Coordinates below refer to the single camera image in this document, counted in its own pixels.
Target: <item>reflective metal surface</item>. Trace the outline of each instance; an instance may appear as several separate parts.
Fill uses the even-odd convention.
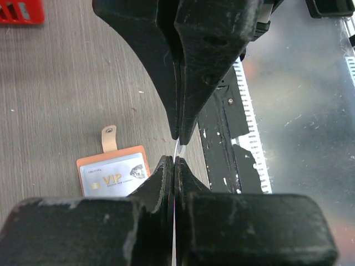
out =
[[[285,1],[243,61],[274,193],[311,196],[355,265],[355,88],[339,19]]]

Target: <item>white ruler scale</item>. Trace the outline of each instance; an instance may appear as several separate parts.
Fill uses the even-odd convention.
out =
[[[347,33],[347,37],[351,37],[355,35],[355,16],[352,16],[350,18],[345,18],[343,19],[343,24],[345,27],[345,31]],[[353,84],[355,86],[355,57],[354,57],[354,49],[350,48],[347,51],[344,51],[346,53],[345,55],[345,60],[349,68],[349,72],[353,81]]]
[[[237,140],[232,139],[231,142],[233,145],[237,145],[237,143],[239,143],[242,148],[251,152],[256,162],[255,168],[257,169],[260,176],[261,190],[263,191],[263,193],[272,193],[264,152],[262,150],[259,131],[257,129],[257,124],[255,120],[254,109],[248,90],[248,84],[246,82],[242,63],[239,59],[233,64],[233,67],[237,75],[239,91],[243,102],[244,112],[246,115],[250,133],[238,137]]]

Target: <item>red object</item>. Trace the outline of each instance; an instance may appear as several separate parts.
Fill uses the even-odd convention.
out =
[[[41,24],[42,0],[0,0],[0,24]]]

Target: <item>orange card holder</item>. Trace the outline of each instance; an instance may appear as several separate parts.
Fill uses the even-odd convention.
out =
[[[102,130],[103,154],[77,160],[85,197],[125,197],[150,176],[143,146],[117,149],[116,126]]]

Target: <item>wood grain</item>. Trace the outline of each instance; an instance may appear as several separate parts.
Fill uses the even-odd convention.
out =
[[[22,199],[79,196],[75,162],[102,152],[107,125],[117,125],[119,148],[145,147],[151,171],[174,152],[147,72],[91,2],[44,4],[43,25],[0,28],[0,224]],[[206,183],[197,130],[187,153]]]

